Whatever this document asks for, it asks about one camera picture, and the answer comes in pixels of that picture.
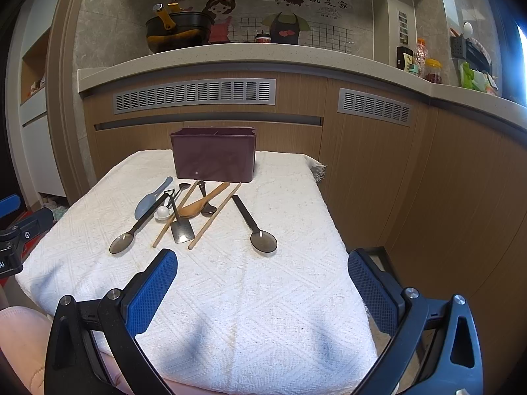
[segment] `countertop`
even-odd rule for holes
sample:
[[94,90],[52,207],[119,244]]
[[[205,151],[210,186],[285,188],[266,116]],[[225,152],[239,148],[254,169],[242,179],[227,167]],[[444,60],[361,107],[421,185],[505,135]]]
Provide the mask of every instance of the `countertop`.
[[246,62],[304,65],[370,77],[433,99],[473,108],[527,130],[527,108],[515,102],[460,87],[436,85],[371,59],[288,44],[214,44],[148,55],[109,68],[80,69],[78,91],[84,92],[119,79],[168,68]]

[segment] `pink pants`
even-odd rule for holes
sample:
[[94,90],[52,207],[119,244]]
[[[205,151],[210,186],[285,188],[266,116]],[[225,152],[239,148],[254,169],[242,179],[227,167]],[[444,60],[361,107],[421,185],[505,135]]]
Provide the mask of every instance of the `pink pants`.
[[[33,395],[44,395],[44,364],[51,321],[26,307],[0,310],[0,350]],[[133,394],[112,356],[101,353],[115,386]],[[220,395],[205,389],[165,380],[176,395]]]

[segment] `metal screw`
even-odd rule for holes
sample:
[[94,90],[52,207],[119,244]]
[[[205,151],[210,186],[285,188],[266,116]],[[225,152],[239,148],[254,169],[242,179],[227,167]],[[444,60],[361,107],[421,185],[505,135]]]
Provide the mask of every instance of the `metal screw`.
[[457,304],[465,304],[466,303],[466,300],[465,298],[462,296],[462,295],[459,295],[459,294],[456,294],[454,295],[454,301],[457,303]]
[[70,295],[64,295],[64,297],[61,298],[61,305],[67,306],[71,303],[71,296]]
[[117,288],[113,288],[113,289],[108,291],[108,294],[106,296],[110,300],[117,300],[120,295],[121,295],[121,290],[118,290]]
[[406,290],[404,290],[404,292],[411,299],[416,299],[417,297],[419,297],[419,291],[415,288],[407,288]]

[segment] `shovel blade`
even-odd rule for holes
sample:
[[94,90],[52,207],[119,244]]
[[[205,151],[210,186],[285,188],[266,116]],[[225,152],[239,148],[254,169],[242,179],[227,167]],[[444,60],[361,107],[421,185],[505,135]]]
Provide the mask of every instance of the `shovel blade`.
[[190,224],[190,221],[185,218],[180,218],[178,221],[174,220],[174,222],[170,224],[170,230],[172,230],[172,236],[176,243],[191,241],[195,238],[192,224]]

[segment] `ventilation grille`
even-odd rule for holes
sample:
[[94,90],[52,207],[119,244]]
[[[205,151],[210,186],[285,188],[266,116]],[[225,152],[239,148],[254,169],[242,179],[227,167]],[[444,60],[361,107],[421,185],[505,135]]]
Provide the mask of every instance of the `ventilation grille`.
[[408,16],[399,10],[399,41],[408,45]]
[[203,104],[274,105],[276,80],[270,78],[216,78],[180,81],[113,96],[114,114],[150,108]]
[[337,111],[405,126],[410,125],[412,115],[412,107],[404,102],[343,88],[339,92]]

